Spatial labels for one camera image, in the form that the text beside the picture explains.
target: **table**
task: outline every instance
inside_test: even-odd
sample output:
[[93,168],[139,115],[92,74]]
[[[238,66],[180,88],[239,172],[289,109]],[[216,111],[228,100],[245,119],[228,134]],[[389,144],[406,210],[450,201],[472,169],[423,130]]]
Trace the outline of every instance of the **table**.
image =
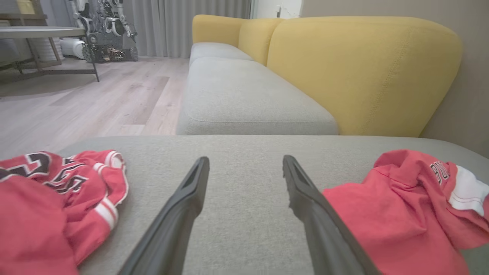
[[75,27],[49,27],[49,26],[16,26],[16,27],[0,27],[0,39],[26,39],[27,45],[34,57],[34,62],[36,63],[37,72],[23,73],[22,69],[19,67],[19,76],[9,79],[9,82],[19,81],[23,79],[43,76],[47,74],[95,74],[97,81],[100,82],[98,78],[97,68],[95,67],[95,62],[93,64],[93,69],[43,69],[40,65],[39,58],[35,47],[29,42],[31,38],[48,38],[51,44],[51,48],[54,51],[54,55],[57,60],[61,60],[54,45],[53,37],[78,37],[85,38],[85,42],[91,49],[91,42],[87,39],[87,34],[82,28]]

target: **wall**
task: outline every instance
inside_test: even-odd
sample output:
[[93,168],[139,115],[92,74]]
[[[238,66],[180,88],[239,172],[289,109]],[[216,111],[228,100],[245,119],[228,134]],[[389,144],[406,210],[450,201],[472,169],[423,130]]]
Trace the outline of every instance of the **wall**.
[[440,23],[464,44],[459,73],[422,133],[489,158],[489,1],[304,0],[302,17],[411,16]]
[[301,15],[302,0],[254,0],[252,18],[276,18],[277,6],[281,6],[280,18],[296,18]]

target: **white ribbed basket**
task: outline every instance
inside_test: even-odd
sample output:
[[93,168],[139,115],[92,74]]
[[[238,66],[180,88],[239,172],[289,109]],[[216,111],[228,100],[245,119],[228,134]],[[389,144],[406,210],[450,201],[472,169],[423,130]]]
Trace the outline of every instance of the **white ribbed basket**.
[[[54,55],[54,51],[51,48],[51,43],[49,43],[48,38],[33,38],[32,41],[34,42],[37,52],[39,53],[39,59],[41,62],[56,61],[56,55]],[[53,37],[53,41],[56,49],[58,50],[58,55],[61,59],[64,59],[65,57],[61,53],[59,37]]]

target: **yellow fabric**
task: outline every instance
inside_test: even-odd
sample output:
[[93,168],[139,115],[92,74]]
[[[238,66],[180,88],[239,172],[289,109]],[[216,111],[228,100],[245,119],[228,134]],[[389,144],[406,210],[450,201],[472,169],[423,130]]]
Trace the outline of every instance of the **yellow fabric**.
[[327,109],[341,135],[418,137],[457,74],[458,36],[403,17],[280,23],[267,67]]
[[198,42],[216,42],[238,47],[241,25],[247,19],[196,15],[192,22],[192,40]]
[[238,48],[266,66],[273,31],[282,21],[281,18],[247,20],[241,26]]

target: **sofa armrest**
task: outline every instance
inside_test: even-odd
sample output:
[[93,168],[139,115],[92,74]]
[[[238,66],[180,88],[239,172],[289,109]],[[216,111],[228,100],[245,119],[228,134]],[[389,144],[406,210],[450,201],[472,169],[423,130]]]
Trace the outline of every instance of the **sofa armrest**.
[[198,42],[216,42],[238,47],[241,25],[246,19],[196,15],[192,22],[192,40]]

